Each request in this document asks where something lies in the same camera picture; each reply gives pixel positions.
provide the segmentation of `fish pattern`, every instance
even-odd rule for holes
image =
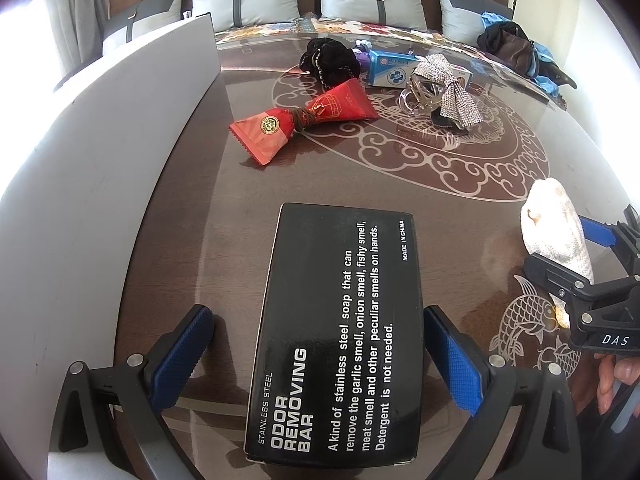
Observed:
[[[536,292],[533,284],[522,276],[514,276],[522,288],[522,295],[511,301],[505,309],[498,333],[492,337],[489,344],[489,352],[497,351],[505,361],[516,365],[516,357],[524,356],[524,348],[519,341],[520,336],[535,336],[542,345],[546,333],[558,330],[559,325],[554,314],[554,306]],[[580,352],[571,350],[566,343],[556,336],[555,346],[546,346],[538,351],[538,359],[535,368],[541,368],[543,364],[557,363],[569,377],[574,373]]]

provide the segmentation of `table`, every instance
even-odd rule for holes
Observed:
[[[298,478],[295,468],[253,464],[242,451],[280,205],[380,208],[415,217],[424,304],[439,304],[485,351],[518,365],[558,362],[581,410],[595,393],[596,362],[568,348],[568,334],[550,316],[548,295],[522,277],[520,208],[535,178],[554,176],[578,213],[622,219],[628,198],[597,147],[567,112],[516,80],[505,81],[504,71],[472,54],[437,42],[372,36],[381,50],[442,52],[469,68],[470,92],[489,122],[468,137],[447,134],[403,117],[397,90],[368,89],[380,120],[318,125],[259,167],[228,134],[228,124],[274,104],[304,104],[318,93],[318,83],[297,69],[311,37],[287,34],[220,46],[222,76],[184,128],[140,227],[120,308],[116,362],[147,351],[193,303],[207,305],[218,316],[214,341],[178,405],[165,411],[169,427],[206,478]],[[356,39],[335,37],[349,46]],[[609,251],[590,244],[590,252],[597,281],[623,275]],[[413,463],[392,473],[305,471],[306,477],[425,478],[468,417],[450,400],[431,360],[425,363]],[[512,410],[511,429],[516,418]],[[121,421],[119,427],[127,445]],[[491,476],[496,450],[504,449],[510,433],[501,434],[480,478]]]

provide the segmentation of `fingernail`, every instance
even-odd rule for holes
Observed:
[[[616,365],[616,377],[621,381],[626,381],[631,377],[631,363],[629,361],[620,361]]]

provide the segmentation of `curtain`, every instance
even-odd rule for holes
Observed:
[[[45,0],[63,80],[102,55],[109,0]]]

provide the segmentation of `finger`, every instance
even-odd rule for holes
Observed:
[[[607,355],[600,361],[598,367],[598,376],[600,378],[600,384],[598,390],[601,394],[606,394],[613,388],[614,383],[614,359],[613,355]]]
[[[602,415],[609,411],[611,403],[613,402],[613,390],[607,390],[606,393],[601,393],[600,390],[596,392],[598,397],[598,412]]]
[[[617,380],[632,384],[640,376],[640,358],[626,357],[616,363],[614,376]]]

